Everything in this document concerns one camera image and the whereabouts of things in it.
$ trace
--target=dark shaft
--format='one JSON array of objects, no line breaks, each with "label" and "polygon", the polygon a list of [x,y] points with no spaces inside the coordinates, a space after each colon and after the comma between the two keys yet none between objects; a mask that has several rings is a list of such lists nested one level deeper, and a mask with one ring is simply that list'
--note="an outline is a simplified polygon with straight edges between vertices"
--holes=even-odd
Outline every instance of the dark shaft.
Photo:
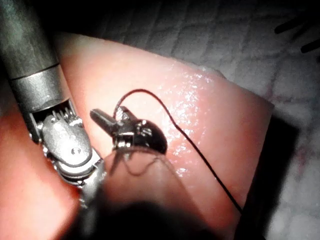
[{"label": "dark shaft", "polygon": [[58,63],[33,6],[23,0],[0,0],[0,57],[10,79]]}]

